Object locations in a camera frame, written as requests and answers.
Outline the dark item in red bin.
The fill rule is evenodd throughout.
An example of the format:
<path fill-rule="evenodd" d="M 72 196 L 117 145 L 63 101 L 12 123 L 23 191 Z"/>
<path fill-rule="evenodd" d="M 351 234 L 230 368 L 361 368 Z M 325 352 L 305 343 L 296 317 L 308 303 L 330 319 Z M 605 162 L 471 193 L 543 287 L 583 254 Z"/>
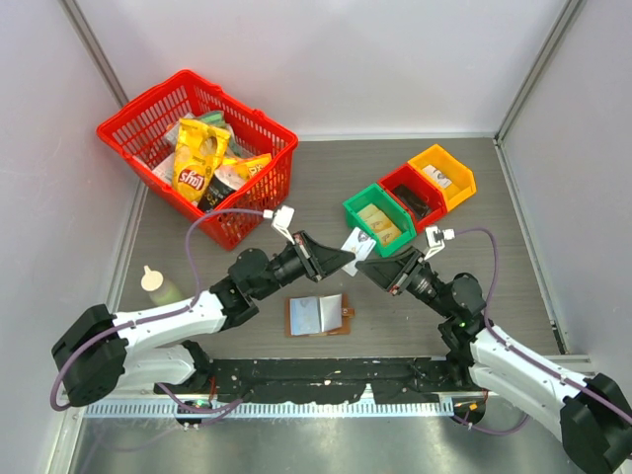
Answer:
<path fill-rule="evenodd" d="M 416 221 L 442 216 L 440 201 L 430 189 L 398 185 L 394 188 L 393 194 L 412 212 Z"/>

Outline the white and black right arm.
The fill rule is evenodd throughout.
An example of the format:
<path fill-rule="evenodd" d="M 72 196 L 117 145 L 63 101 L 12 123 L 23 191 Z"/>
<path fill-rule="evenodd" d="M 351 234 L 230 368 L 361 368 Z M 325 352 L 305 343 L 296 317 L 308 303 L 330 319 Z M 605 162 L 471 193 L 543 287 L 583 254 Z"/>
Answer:
<path fill-rule="evenodd" d="M 392 295 L 408 292 L 443 317 L 445 375 L 459 390 L 474 384 L 505 398 L 561 441 L 586 473 L 613 473 L 631 456 L 631 406 L 609 376 L 564 368 L 520 344 L 487 319 L 477 278 L 444 282 L 424 254 L 409 248 L 358 270 Z"/>

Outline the brown leather card holder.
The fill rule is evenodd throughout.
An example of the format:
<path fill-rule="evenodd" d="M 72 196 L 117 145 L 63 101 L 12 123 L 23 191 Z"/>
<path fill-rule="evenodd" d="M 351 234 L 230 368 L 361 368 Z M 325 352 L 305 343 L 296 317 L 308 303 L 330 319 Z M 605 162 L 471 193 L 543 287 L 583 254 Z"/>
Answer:
<path fill-rule="evenodd" d="M 355 316 L 344 293 L 288 298 L 285 335 L 291 338 L 348 335 Z"/>

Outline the black and white cup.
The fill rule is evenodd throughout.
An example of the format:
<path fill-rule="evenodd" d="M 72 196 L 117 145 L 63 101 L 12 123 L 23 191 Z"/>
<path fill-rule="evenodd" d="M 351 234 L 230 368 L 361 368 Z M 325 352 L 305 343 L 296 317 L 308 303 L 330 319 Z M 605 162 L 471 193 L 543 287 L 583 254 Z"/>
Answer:
<path fill-rule="evenodd" d="M 227 198 L 239 191 L 246 184 L 233 166 L 218 167 L 206 187 L 197 208 L 202 212 L 216 209 Z"/>

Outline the white label in yellow bin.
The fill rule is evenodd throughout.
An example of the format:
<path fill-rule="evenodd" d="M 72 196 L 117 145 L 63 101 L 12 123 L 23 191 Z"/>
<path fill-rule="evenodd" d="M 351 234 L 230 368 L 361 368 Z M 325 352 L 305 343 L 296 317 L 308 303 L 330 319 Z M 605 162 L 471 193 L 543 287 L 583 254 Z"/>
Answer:
<path fill-rule="evenodd" d="M 447 189 L 452 185 L 452 181 L 442 172 L 439 168 L 432 164 L 427 165 L 423 169 L 424 173 L 428 175 L 440 188 Z"/>

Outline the white VIP card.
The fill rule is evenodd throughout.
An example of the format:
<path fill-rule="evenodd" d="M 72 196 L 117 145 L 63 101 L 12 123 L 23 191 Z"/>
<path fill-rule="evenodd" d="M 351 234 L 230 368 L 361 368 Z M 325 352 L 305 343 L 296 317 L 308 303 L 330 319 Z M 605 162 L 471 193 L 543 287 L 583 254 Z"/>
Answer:
<path fill-rule="evenodd" d="M 357 274 L 356 264 L 363 262 L 372 252 L 376 241 L 359 227 L 355 227 L 342 246 L 343 251 L 352 252 L 355 258 L 343 266 L 343 271 L 350 277 Z"/>

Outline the yellow Lays chips bag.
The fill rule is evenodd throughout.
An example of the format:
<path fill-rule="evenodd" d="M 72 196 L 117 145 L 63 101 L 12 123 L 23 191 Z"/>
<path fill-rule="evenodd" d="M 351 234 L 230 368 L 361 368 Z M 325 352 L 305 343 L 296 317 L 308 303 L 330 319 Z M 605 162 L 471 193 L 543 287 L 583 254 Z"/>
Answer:
<path fill-rule="evenodd" d="M 231 134 L 193 118 L 181 118 L 175 147 L 172 188 L 188 202 L 198 202 L 222 164 Z"/>

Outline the gold cards in green bin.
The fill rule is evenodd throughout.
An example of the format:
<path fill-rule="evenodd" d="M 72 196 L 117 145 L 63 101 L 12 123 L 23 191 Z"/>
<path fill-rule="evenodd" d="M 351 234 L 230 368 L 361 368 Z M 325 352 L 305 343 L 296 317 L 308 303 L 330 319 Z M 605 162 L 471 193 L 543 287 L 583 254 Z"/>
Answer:
<path fill-rule="evenodd" d="M 365 206 L 359 213 L 359 218 L 373 232 L 379 243 L 386 247 L 402 235 L 401 230 L 374 204 Z"/>

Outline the yellow plastic bin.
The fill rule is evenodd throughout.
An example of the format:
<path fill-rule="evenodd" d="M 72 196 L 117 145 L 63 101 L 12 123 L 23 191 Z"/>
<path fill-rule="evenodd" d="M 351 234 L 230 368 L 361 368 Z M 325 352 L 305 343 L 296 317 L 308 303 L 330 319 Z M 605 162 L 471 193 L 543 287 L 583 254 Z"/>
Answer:
<path fill-rule="evenodd" d="M 473 172 L 438 144 L 409 159 L 408 164 L 440 191 L 447 211 L 454 210 L 477 193 Z M 424 173 L 423 169 L 429 164 L 439 168 L 452 181 L 449 188 L 440 188 Z"/>

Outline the green squeeze bottle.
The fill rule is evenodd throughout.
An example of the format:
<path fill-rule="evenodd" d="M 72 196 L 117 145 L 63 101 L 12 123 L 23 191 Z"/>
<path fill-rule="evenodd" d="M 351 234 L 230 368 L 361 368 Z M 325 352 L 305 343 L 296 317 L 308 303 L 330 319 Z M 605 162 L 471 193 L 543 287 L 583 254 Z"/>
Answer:
<path fill-rule="evenodd" d="M 140 286 L 155 307 L 174 305 L 186 301 L 182 292 L 170 279 L 161 272 L 151 269 L 148 265 L 143 267 Z"/>

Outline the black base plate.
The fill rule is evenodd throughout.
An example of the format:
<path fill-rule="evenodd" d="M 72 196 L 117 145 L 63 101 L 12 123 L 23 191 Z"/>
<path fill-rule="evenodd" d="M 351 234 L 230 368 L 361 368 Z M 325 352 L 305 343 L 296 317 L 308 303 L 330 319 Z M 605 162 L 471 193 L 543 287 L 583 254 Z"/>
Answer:
<path fill-rule="evenodd" d="M 205 362 L 189 380 L 168 389 L 177 395 L 213 394 L 261 404 L 352 404 L 370 389 L 378 404 L 424 403 L 443 393 L 481 393 L 467 370 L 446 359 L 258 358 Z"/>

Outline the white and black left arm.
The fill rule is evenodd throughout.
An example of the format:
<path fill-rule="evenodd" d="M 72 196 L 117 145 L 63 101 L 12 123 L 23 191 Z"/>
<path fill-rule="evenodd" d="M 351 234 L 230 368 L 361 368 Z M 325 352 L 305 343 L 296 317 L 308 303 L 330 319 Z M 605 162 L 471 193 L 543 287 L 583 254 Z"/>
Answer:
<path fill-rule="evenodd" d="M 136 312 L 112 313 L 104 304 L 91 306 L 51 349 L 58 375 L 50 405 L 62 410 L 57 402 L 60 390 L 71 407 L 100 401 L 147 374 L 143 356 L 150 352 L 241 326 L 258 313 L 259 301 L 301 277 L 319 282 L 354 258 L 351 251 L 327 247 L 298 231 L 272 257 L 261 249 L 243 251 L 226 277 L 191 298 Z"/>

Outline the green plastic bin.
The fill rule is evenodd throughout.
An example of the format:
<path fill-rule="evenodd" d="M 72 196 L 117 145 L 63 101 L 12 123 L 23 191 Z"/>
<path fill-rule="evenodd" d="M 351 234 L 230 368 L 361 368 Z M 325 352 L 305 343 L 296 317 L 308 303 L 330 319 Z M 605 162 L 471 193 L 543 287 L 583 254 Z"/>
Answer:
<path fill-rule="evenodd" d="M 381 211 L 399 231 L 389 242 L 381 238 L 377 231 L 370 228 L 367 222 L 367 207 Z M 411 215 L 378 184 L 371 184 L 353 197 L 343 202 L 347 224 L 350 228 L 358 227 L 376 241 L 375 252 L 380 257 L 389 257 L 410 244 L 417 236 Z"/>

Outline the green snack packet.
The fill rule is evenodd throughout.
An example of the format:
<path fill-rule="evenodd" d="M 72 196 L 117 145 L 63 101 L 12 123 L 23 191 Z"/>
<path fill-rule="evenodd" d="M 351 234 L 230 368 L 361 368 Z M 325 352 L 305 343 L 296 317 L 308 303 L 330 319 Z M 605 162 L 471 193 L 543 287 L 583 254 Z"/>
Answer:
<path fill-rule="evenodd" d="M 223 111 L 218 110 L 218 111 L 210 111 L 207 112 L 205 114 L 202 114 L 200 116 L 197 116 L 197 120 L 205 123 L 205 124 L 209 124 L 212 126 L 216 126 L 216 127 L 225 127 L 226 126 L 226 121 L 224 119 L 224 114 Z"/>

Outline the yellow snack packet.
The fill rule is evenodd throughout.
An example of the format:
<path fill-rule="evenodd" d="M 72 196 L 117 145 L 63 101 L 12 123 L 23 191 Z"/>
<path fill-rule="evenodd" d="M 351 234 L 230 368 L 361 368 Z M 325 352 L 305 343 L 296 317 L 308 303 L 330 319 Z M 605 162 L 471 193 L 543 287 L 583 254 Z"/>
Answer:
<path fill-rule="evenodd" d="M 228 166 L 241 179 L 248 181 L 272 161 L 272 154 L 265 153 L 249 158 L 225 157 L 222 164 Z"/>

